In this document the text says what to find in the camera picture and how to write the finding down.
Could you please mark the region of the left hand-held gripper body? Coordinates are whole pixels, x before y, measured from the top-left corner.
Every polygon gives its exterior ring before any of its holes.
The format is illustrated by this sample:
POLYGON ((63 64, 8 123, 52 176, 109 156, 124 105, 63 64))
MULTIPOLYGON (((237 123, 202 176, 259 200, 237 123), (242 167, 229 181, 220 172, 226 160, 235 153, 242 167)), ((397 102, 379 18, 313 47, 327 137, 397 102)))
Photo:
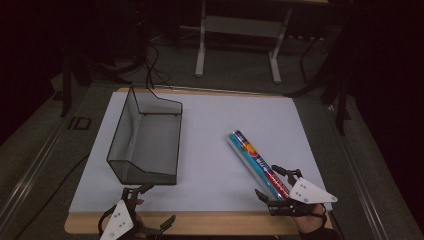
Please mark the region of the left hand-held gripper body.
MULTIPOLYGON (((100 240, 137 240, 136 207, 143 203, 136 193, 137 188, 125 187, 119 201, 107 210, 98 222, 100 240)), ((164 231, 147 227, 142 230, 148 235, 146 240, 157 240, 164 231)))

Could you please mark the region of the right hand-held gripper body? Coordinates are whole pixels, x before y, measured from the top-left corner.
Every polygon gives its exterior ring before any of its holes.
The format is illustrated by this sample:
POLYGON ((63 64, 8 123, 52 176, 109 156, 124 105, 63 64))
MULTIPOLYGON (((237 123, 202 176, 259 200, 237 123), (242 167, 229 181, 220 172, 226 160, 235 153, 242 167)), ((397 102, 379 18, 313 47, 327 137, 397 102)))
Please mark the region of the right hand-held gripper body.
POLYGON ((300 177, 289 192, 285 201, 273 201, 266 199, 271 216, 314 216, 323 218, 326 210, 321 214, 315 213, 315 207, 324 207, 325 203, 335 203, 338 198, 327 191, 319 188, 308 180, 300 177))

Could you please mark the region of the black wire mesh basket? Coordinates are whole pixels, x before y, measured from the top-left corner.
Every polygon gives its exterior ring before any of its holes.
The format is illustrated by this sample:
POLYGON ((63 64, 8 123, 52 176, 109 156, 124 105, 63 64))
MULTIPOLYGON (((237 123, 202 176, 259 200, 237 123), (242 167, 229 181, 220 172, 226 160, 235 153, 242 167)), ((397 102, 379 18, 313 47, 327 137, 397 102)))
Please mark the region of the black wire mesh basket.
POLYGON ((175 185, 183 105, 130 87, 107 155, 123 185, 175 185))

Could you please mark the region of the person's left hand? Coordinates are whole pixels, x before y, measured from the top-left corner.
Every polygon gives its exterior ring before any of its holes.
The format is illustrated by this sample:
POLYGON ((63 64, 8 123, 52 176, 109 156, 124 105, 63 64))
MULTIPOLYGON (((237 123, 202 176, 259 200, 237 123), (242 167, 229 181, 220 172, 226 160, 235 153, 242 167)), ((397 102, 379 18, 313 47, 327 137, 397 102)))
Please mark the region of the person's left hand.
POLYGON ((134 233, 134 238, 137 240, 146 240, 148 235, 142 230, 142 227, 144 226, 143 220, 141 219, 138 213, 135 213, 135 217, 137 231, 134 233))

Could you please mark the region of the person's right hand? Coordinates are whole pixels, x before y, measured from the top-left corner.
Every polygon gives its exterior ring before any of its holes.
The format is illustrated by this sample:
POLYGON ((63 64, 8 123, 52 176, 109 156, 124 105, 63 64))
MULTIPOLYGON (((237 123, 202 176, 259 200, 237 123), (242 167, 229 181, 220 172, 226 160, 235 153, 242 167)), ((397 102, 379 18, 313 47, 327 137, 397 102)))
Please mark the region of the person's right hand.
POLYGON ((325 218, 326 209, 322 204, 316 204, 313 209, 312 215, 294 217, 293 220, 300 233, 311 233, 326 223, 325 218))

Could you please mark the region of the white table mat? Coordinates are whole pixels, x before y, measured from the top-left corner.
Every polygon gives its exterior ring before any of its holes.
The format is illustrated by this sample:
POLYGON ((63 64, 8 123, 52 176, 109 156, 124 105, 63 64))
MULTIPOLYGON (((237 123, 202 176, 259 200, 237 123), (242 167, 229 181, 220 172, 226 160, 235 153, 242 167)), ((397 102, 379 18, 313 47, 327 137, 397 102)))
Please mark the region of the white table mat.
POLYGON ((183 105, 177 183, 144 194, 144 212, 262 212, 259 184, 229 145, 241 131, 268 164, 324 184, 294 102, 281 97, 176 94, 183 105))

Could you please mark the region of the black metal stand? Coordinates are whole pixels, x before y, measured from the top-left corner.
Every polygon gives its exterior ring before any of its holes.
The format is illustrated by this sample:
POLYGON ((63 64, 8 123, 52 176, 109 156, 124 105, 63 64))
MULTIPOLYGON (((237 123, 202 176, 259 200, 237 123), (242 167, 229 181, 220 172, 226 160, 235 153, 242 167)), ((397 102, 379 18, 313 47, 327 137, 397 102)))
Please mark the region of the black metal stand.
POLYGON ((342 136, 345 135, 344 119, 345 119, 345 113, 346 113, 348 86, 349 86, 349 79, 348 78, 343 79, 340 85, 338 104, 337 104, 337 114, 336 114, 336 120, 335 120, 336 128, 339 134, 342 136))
POLYGON ((65 117, 72 105, 72 72, 71 72, 71 58, 65 56, 63 59, 63 83, 62 83, 62 113, 61 116, 65 117))

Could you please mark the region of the grey metal floor rail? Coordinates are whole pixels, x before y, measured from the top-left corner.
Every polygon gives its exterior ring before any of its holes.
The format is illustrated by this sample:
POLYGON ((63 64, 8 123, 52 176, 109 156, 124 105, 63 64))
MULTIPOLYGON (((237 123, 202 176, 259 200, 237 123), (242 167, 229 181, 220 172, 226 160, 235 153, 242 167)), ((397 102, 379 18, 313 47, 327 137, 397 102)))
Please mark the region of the grey metal floor rail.
POLYGON ((375 240, 389 240, 387 232, 382 225, 380 216, 375 208, 375 204, 369 194, 366 183, 363 180, 361 173, 356 164, 353 150, 350 143, 348 142, 345 136, 342 136, 339 133, 339 130, 336 126, 333 127, 336 137, 339 139, 343 146, 344 154, 347 158, 349 173, 351 175, 352 183, 354 185, 355 191, 357 193, 358 199, 361 203, 361 207, 367 219, 368 225, 371 229, 371 232, 375 240))
POLYGON ((35 114, 0 146, 0 223, 18 209, 67 118, 35 114))

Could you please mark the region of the black floor bracket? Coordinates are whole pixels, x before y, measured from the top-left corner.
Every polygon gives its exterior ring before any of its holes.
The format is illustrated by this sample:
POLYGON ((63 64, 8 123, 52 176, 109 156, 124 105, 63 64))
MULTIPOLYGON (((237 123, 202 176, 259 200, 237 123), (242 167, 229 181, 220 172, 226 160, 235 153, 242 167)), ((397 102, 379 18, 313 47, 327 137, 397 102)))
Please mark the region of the black floor bracket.
POLYGON ((92 120, 85 117, 73 117, 68 125, 68 130, 88 130, 92 120))

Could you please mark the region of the white metal desk frame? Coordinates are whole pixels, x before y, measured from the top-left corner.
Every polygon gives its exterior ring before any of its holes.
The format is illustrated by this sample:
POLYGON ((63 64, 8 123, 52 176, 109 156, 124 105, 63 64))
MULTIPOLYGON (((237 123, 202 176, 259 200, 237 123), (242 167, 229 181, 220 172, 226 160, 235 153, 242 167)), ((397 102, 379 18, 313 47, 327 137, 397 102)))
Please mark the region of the white metal desk frame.
POLYGON ((275 84, 280 84, 282 82, 282 78, 279 71, 277 57, 283 39, 285 37, 285 33, 287 31, 293 8, 289 7, 285 11, 284 18, 281 22, 208 15, 206 13, 206 8, 207 2, 206 0, 202 0, 200 18, 200 40, 196 60, 195 76, 202 77, 204 73, 206 54, 206 33, 214 32, 224 34, 236 34, 243 36, 267 37, 276 39, 276 45, 274 49, 268 53, 268 59, 273 82, 275 84))

